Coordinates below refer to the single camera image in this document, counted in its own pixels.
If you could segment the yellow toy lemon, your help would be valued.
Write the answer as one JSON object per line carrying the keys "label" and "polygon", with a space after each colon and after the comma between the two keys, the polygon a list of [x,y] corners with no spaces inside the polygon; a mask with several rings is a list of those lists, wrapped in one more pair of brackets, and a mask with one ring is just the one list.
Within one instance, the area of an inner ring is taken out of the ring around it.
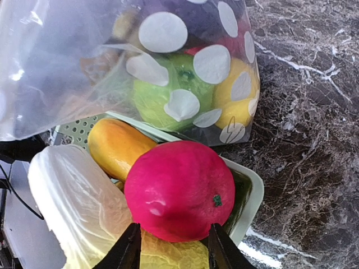
{"label": "yellow toy lemon", "polygon": [[247,127],[255,115],[259,92],[260,80],[253,68],[232,58],[228,77],[214,89],[213,108],[222,110],[215,125],[223,129],[234,120]]}

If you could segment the dark purple toy eggplant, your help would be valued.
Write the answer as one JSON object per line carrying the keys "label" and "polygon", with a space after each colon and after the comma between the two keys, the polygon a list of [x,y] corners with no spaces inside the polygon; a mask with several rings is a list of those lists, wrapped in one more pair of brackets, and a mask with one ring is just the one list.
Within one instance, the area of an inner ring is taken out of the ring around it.
{"label": "dark purple toy eggplant", "polygon": [[150,11],[167,11],[181,18],[188,31],[186,41],[188,47],[224,44],[224,40],[230,36],[220,21],[218,3],[218,1],[206,1],[203,4],[190,1],[154,1]]}

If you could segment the clear dotted zip top bag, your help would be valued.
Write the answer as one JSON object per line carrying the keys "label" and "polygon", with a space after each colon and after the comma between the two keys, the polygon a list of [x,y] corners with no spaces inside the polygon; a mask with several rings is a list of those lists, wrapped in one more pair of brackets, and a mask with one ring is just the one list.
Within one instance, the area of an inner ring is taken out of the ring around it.
{"label": "clear dotted zip top bag", "polygon": [[[135,80],[169,83],[156,57],[185,54],[185,23],[167,11],[151,12],[154,1],[2,1],[1,140],[21,140],[48,128],[105,112],[142,120],[133,100]],[[244,1],[218,1],[226,33],[244,34],[246,60],[259,78],[254,41]],[[223,45],[193,55],[193,67],[206,83],[221,84],[231,59]],[[252,121],[234,120],[223,129],[213,108],[192,125],[165,131],[208,146],[248,141]]]}

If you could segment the red toy bell pepper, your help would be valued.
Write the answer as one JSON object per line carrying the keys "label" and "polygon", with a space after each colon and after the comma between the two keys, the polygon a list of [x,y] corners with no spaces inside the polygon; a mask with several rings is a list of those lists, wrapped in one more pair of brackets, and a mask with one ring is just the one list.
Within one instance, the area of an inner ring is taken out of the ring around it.
{"label": "red toy bell pepper", "polygon": [[[232,37],[222,37],[220,39],[218,39],[216,42],[214,42],[214,44],[218,44],[218,45],[223,45],[224,47],[226,47],[229,50],[229,53],[231,56],[241,59],[241,60],[246,60],[245,56],[246,56],[246,52],[245,52],[245,39],[244,39],[244,34],[247,32],[247,29],[238,29],[238,37],[236,38],[232,38]],[[204,42],[201,40],[192,40],[189,41],[183,51],[185,54],[188,55],[195,55],[198,51],[202,50],[205,47],[210,46],[211,43],[208,42]]]}

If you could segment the green toy apple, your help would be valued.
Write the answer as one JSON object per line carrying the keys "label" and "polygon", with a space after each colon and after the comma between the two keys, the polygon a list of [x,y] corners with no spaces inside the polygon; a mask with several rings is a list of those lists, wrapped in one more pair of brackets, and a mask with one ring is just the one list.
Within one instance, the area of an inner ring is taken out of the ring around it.
{"label": "green toy apple", "polygon": [[156,57],[168,70],[166,86],[134,81],[134,105],[144,122],[165,131],[179,132],[192,125],[196,116],[211,109],[214,85],[198,77],[193,60],[188,54]]}

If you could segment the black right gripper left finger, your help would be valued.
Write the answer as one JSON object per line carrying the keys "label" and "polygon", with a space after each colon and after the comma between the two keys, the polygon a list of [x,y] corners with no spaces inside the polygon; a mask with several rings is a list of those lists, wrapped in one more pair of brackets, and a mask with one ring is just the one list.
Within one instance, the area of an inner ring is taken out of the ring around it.
{"label": "black right gripper left finger", "polygon": [[133,222],[93,269],[139,269],[140,253],[141,227]]}

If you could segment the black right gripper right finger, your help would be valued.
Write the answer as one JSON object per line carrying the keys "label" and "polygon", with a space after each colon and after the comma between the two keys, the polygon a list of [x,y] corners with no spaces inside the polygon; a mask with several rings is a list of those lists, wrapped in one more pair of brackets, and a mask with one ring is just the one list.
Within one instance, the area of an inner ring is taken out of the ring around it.
{"label": "black right gripper right finger", "polygon": [[240,252],[222,226],[211,224],[208,237],[210,269],[255,269]]}

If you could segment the red toy pomegranate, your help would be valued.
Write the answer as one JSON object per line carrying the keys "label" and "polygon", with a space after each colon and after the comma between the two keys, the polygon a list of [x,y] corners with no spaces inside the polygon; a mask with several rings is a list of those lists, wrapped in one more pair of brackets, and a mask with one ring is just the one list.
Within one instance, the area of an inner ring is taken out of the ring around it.
{"label": "red toy pomegranate", "polygon": [[124,193],[134,222],[169,242],[202,240],[224,225],[235,203],[235,183],[224,160],[192,141],[160,144],[131,168]]}

